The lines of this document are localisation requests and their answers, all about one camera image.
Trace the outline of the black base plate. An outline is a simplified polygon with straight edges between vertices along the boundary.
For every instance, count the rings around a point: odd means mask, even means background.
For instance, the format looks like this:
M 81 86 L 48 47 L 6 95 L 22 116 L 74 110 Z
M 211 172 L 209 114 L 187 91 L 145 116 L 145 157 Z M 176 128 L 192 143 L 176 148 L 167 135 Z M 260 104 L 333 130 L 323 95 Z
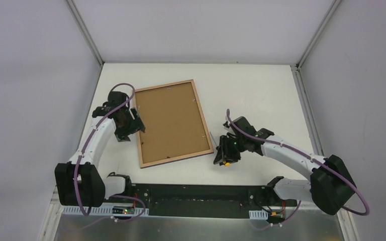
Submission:
M 265 186 L 132 184 L 127 195 L 139 199 L 148 216 L 247 219 L 250 211 L 279 212 L 294 207 Z

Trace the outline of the blue wooden picture frame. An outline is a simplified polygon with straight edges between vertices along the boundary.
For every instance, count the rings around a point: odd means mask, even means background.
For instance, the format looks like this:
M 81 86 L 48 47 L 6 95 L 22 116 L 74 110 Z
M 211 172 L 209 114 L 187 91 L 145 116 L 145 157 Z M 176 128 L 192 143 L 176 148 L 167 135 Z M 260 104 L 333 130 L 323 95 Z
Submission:
M 145 125 L 137 133 L 140 168 L 214 153 L 193 80 L 137 89 L 133 104 Z

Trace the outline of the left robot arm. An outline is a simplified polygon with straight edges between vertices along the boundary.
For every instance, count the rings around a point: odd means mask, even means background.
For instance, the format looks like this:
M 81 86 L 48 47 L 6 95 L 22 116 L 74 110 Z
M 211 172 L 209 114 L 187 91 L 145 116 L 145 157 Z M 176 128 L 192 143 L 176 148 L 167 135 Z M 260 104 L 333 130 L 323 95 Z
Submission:
M 131 179 L 127 175 L 110 172 L 102 177 L 98 165 L 111 137 L 118 142 L 130 141 L 129 136 L 145 132 L 145 126 L 135 108 L 130 107 L 126 93 L 111 91 L 108 99 L 92 112 L 87 137 L 75 154 L 55 167 L 59 201 L 64 206 L 100 207 L 115 196 L 121 203 L 133 197 Z

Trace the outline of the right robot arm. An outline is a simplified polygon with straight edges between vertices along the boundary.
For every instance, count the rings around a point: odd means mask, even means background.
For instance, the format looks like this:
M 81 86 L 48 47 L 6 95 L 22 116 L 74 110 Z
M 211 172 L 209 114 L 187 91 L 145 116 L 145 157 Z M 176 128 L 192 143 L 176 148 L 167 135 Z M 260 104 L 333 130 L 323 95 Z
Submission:
M 307 153 L 268 129 L 256 130 L 243 116 L 226 120 L 223 126 L 227 133 L 219 137 L 215 165 L 237 163 L 241 153 L 248 151 L 274 159 L 303 176 L 302 180 L 273 178 L 264 186 L 261 204 L 277 206 L 284 200 L 306 201 L 335 215 L 346 208 L 347 201 L 356 193 L 357 187 L 338 156 Z

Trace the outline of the black yellow screwdriver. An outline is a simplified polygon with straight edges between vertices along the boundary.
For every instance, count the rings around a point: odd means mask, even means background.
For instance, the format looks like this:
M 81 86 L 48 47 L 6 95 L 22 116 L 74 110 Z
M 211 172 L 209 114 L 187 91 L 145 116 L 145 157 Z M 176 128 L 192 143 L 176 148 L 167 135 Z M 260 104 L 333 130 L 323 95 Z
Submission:
M 223 147 L 223 152 L 224 152 L 224 166 L 228 165 L 228 147 L 229 147 L 229 139 L 226 135 L 221 135 L 218 137 L 218 141 L 215 142 L 217 146 L 222 146 Z

